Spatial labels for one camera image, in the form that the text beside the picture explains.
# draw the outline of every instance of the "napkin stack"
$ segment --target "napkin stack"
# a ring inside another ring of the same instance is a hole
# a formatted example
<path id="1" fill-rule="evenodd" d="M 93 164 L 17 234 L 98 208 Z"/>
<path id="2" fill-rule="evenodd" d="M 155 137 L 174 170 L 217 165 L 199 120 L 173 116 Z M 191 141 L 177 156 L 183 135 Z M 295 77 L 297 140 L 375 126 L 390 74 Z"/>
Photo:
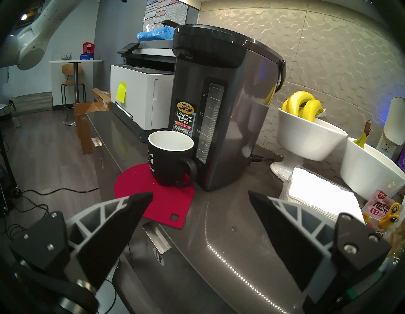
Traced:
<path id="1" fill-rule="evenodd" d="M 303 168 L 294 168 L 283 185 L 280 199 L 311 207 L 334 221 L 345 212 L 364 223 L 353 192 Z"/>

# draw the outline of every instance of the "printer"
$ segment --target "printer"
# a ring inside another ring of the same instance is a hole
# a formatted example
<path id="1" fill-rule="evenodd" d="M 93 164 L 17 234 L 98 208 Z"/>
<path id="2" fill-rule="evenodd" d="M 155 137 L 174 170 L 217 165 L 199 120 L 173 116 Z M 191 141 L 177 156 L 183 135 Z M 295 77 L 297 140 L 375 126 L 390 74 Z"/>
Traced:
<path id="1" fill-rule="evenodd" d="M 176 64 L 172 45 L 170 39 L 131 43 L 118 51 L 123 64 L 111 65 L 113 112 L 145 143 L 151 133 L 167 130 Z M 121 82 L 124 102 L 116 98 Z"/>

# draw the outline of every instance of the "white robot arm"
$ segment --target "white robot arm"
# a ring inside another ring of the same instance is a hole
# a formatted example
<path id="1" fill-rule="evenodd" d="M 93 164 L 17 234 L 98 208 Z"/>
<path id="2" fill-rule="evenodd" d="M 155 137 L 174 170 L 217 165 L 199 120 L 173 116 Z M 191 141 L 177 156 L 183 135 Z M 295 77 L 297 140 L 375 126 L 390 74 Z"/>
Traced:
<path id="1" fill-rule="evenodd" d="M 51 0 L 37 20 L 18 35 L 8 35 L 0 48 L 0 68 L 17 65 L 20 70 L 28 70 L 36 66 L 59 25 L 81 2 Z"/>

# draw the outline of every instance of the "power cord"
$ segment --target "power cord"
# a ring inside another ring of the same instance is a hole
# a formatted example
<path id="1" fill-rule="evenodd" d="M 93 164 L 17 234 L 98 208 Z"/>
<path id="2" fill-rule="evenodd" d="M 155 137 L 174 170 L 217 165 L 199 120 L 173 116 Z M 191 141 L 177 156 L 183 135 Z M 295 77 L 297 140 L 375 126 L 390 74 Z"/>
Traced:
<path id="1" fill-rule="evenodd" d="M 119 265 L 119 261 L 118 261 L 118 263 L 117 263 L 117 266 L 115 267 L 114 272 L 117 270 L 118 265 Z M 113 286 L 113 288 L 114 288 L 114 293 L 115 293 L 115 297 L 114 297 L 113 304 L 111 304 L 110 308 L 104 313 L 104 314 L 108 314 L 108 313 L 111 311 L 111 309 L 113 308 L 113 306 L 114 306 L 114 304 L 115 304 L 115 301 L 116 301 L 116 299 L 117 299 L 117 290 L 115 289 L 114 284 L 113 284 L 111 281 L 109 281 L 108 279 L 104 279 L 104 281 L 108 281 L 108 282 Z"/>
<path id="2" fill-rule="evenodd" d="M 105 281 L 108 281 L 108 282 L 113 286 L 113 288 L 114 288 L 114 293 L 115 293 L 115 297 L 114 297 L 113 304 L 111 304 L 110 308 L 104 313 L 104 314 L 108 314 L 108 313 L 111 311 L 111 309 L 113 308 L 113 306 L 114 306 L 114 304 L 115 304 L 115 301 L 117 300 L 117 290 L 115 289 L 114 284 L 113 284 L 111 281 L 109 281 L 108 279 L 105 279 Z"/>
<path id="3" fill-rule="evenodd" d="M 262 156 L 258 156 L 258 155 L 253 155 L 253 154 L 251 154 L 250 155 L 250 160 L 249 160 L 249 166 L 250 166 L 250 164 L 252 163 L 252 162 L 262 162 L 262 161 L 274 161 L 274 159 L 272 159 L 272 158 L 265 158 L 265 157 L 262 157 Z"/>
<path id="4" fill-rule="evenodd" d="M 94 188 L 94 189 L 89 190 L 89 191 L 77 191 L 77 190 L 73 190 L 73 189 L 69 189 L 69 188 L 59 188 L 59 189 L 56 189 L 56 190 L 51 191 L 51 192 L 49 192 L 49 193 L 40 193 L 40 192 L 37 192 L 37 191 L 35 191 L 35 190 L 29 189 L 29 190 L 26 190 L 26 191 L 24 191 L 24 192 L 22 192 L 22 193 L 31 191 L 31 192 L 34 192 L 34 193 L 36 193 L 36 194 L 45 196 L 45 195 L 49 195 L 49 194 L 55 193 L 55 192 L 60 191 L 60 190 L 68 190 L 68 191 L 72 191 L 72 192 L 76 192 L 76 193 L 88 193 L 88 192 L 93 192 L 93 191 L 95 191 L 95 190 L 97 190 L 97 189 L 98 189 L 98 188 Z M 48 206 L 47 204 L 39 204 L 39 205 L 38 205 L 38 204 L 34 203 L 30 198 L 26 197 L 25 195 L 22 195 L 22 194 L 21 194 L 21 196 L 22 196 L 23 198 L 27 199 L 32 205 L 34 205 L 34 207 L 31 207 L 30 209 L 27 209 L 27 210 L 20 210 L 15 204 L 13 204 L 13 206 L 16 208 L 16 210 L 17 210 L 18 212 L 20 212 L 20 213 L 26 213 L 26 212 L 28 212 L 28 211 L 31 211 L 31 210 L 35 209 L 35 208 L 41 208 L 41 209 L 43 209 L 43 210 L 45 211 L 45 213 L 44 213 L 44 215 L 42 216 L 42 218 L 44 218 L 46 214 L 49 214 L 49 206 Z M 0 232 L 0 234 L 7 234 L 7 237 L 8 237 L 11 241 L 14 240 L 14 236 L 15 236 L 17 233 L 22 232 L 22 231 L 25 230 L 25 228 L 22 227 L 22 226 L 19 225 L 19 224 L 12 224 L 11 226 L 7 227 L 7 222 L 6 222 L 6 216 L 5 216 L 5 214 L 3 214 L 3 219 L 4 219 L 4 232 Z"/>
<path id="5" fill-rule="evenodd" d="M 25 190 L 25 191 L 22 192 L 22 193 L 25 193 L 25 192 L 34 192 L 34 193 L 36 193 L 36 194 L 38 194 L 38 195 L 45 196 L 45 195 L 49 195 L 49 194 L 55 193 L 55 192 L 60 191 L 60 190 L 68 190 L 68 191 L 76 192 L 76 193 L 88 193 L 88 192 L 93 192 L 93 191 L 95 191 L 95 190 L 98 190 L 98 188 L 94 188 L 94 189 L 88 190 L 88 191 L 77 191 L 77 190 L 72 190 L 72 189 L 69 189 L 69 188 L 59 188 L 59 189 L 56 189 L 56 190 L 54 190 L 54 191 L 52 191 L 52 192 L 49 192 L 49 193 L 40 193 L 40 192 L 37 192 L 36 190 L 31 190 L 31 189 L 29 189 L 29 190 Z"/>
<path id="6" fill-rule="evenodd" d="M 14 236 L 21 232 L 24 231 L 25 228 L 20 226 L 19 224 L 12 224 L 11 226 L 7 227 L 7 222 L 6 222 L 6 215 L 3 215 L 3 219 L 4 219 L 4 232 L 0 232 L 1 234 L 7 234 L 7 237 L 9 240 L 13 240 Z M 21 230 L 18 230 L 17 232 L 15 232 L 14 234 L 12 234 L 13 230 L 15 230 L 16 228 L 20 228 Z"/>

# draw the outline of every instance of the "cardboard box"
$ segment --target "cardboard box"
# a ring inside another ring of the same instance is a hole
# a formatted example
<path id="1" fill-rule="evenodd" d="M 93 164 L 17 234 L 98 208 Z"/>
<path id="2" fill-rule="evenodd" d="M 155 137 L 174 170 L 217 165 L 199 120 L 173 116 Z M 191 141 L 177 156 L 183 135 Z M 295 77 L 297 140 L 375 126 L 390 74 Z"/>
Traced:
<path id="1" fill-rule="evenodd" d="M 73 110 L 75 112 L 77 134 L 81 141 L 81 149 L 83 154 L 90 154 L 93 152 L 93 143 L 86 113 L 92 111 L 106 111 L 106 109 L 104 108 L 104 105 L 100 105 L 98 102 L 93 102 L 74 104 Z"/>
<path id="2" fill-rule="evenodd" d="M 93 96 L 94 99 L 96 100 L 95 102 L 99 103 L 100 105 L 104 106 L 106 110 L 112 110 L 112 102 L 111 102 L 111 97 L 110 94 L 107 92 L 103 92 L 102 90 L 99 90 L 98 88 L 93 88 Z"/>

